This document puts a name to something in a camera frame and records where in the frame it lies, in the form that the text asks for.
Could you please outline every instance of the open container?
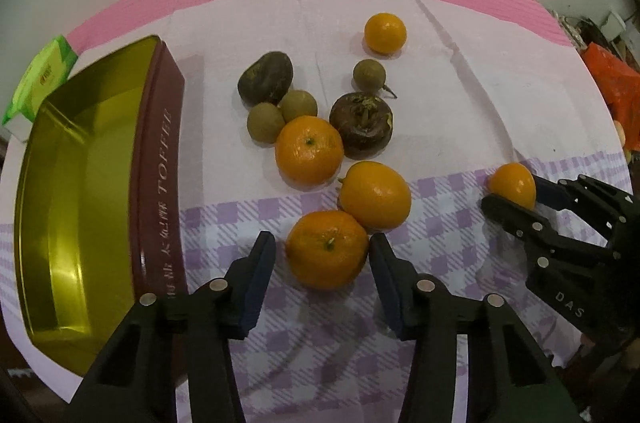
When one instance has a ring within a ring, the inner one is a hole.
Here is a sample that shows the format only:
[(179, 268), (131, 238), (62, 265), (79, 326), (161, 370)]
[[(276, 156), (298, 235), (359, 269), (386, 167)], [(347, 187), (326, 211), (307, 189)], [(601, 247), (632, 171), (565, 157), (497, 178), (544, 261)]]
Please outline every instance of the open container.
[(186, 292), (178, 220), (184, 77), (151, 36), (83, 69), (38, 111), (15, 207), (31, 342), (84, 375), (136, 298)]

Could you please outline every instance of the purple gingham pattern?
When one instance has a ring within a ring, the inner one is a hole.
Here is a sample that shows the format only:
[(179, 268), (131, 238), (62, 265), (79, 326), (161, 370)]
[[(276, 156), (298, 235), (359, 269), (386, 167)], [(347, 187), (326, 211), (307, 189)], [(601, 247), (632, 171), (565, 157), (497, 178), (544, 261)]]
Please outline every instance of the purple gingham pattern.
[[(533, 173), (557, 181), (586, 174), (630, 191), (622, 152), (599, 152), (555, 162), (529, 160)], [(409, 183), (412, 211), (388, 234), (396, 254), (417, 270), (438, 276), (453, 294), (482, 298), (499, 292), (548, 352), (568, 358), (575, 343), (559, 333), (558, 315), (524, 285), (526, 262), (518, 242), (479, 210), (484, 184), (494, 168)], [(279, 241), (308, 212), (335, 208), (337, 189), (242, 202), (212, 204), (182, 212), (182, 241), (190, 287), (223, 275), (246, 255), (257, 233)], [(573, 214), (541, 207), (561, 233), (584, 241), (602, 238)], [(458, 375), (466, 374), (459, 345)], [(413, 344), (399, 342), (382, 318), (368, 265), (343, 291), (306, 291), (290, 275), (280, 244), (258, 326), (232, 344), (234, 370), (249, 419), (366, 406), (388, 401), (399, 408)]]

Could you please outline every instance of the silver rivet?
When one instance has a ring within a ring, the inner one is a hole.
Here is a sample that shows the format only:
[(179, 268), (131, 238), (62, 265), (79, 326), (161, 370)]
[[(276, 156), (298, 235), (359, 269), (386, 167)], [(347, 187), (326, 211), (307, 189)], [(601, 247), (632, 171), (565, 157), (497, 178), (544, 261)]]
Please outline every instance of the silver rivet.
[(142, 297), (140, 297), (139, 302), (143, 306), (150, 306), (152, 304), (155, 304), (157, 299), (158, 297), (156, 297), (153, 293), (145, 293), (144, 295), (142, 295)]
[(497, 295), (495, 293), (491, 293), (486, 298), (486, 301), (489, 302), (489, 304), (491, 304), (494, 308), (500, 308), (504, 305), (504, 298), (502, 298), (500, 295)]
[(434, 284), (431, 280), (427, 280), (426, 278), (418, 280), (418, 283), (415, 286), (420, 291), (424, 291), (425, 293), (431, 293), (434, 289), (436, 289), (436, 284)]
[(228, 286), (229, 282), (223, 278), (214, 278), (209, 282), (209, 289), (211, 289), (211, 291), (224, 291)]

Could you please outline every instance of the orange-red bag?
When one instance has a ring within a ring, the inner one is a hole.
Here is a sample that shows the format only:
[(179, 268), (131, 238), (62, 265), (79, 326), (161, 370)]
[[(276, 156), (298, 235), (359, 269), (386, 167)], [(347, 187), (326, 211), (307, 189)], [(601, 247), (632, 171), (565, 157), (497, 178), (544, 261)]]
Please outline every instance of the orange-red bag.
[(582, 59), (625, 130), (625, 148), (640, 150), (640, 74), (598, 44), (589, 44)]

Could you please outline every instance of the tangerine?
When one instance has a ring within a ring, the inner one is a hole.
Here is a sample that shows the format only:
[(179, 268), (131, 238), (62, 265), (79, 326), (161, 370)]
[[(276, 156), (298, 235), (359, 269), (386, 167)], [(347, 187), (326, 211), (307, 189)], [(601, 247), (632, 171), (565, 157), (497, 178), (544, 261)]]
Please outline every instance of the tangerine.
[(520, 163), (507, 163), (489, 178), (489, 191), (529, 210), (536, 205), (536, 182), (529, 169)]
[(402, 176), (375, 161), (349, 168), (340, 189), (340, 206), (371, 229), (397, 228), (411, 211), (411, 190)]
[(275, 152), (283, 175), (305, 186), (331, 179), (344, 158), (338, 131), (315, 116), (300, 116), (287, 123), (276, 139)]
[(373, 15), (364, 26), (364, 40), (369, 49), (381, 54), (392, 54), (404, 46), (406, 27), (391, 13)]
[(307, 213), (285, 243), (293, 275), (314, 289), (336, 289), (353, 281), (367, 259), (369, 237), (348, 213)]

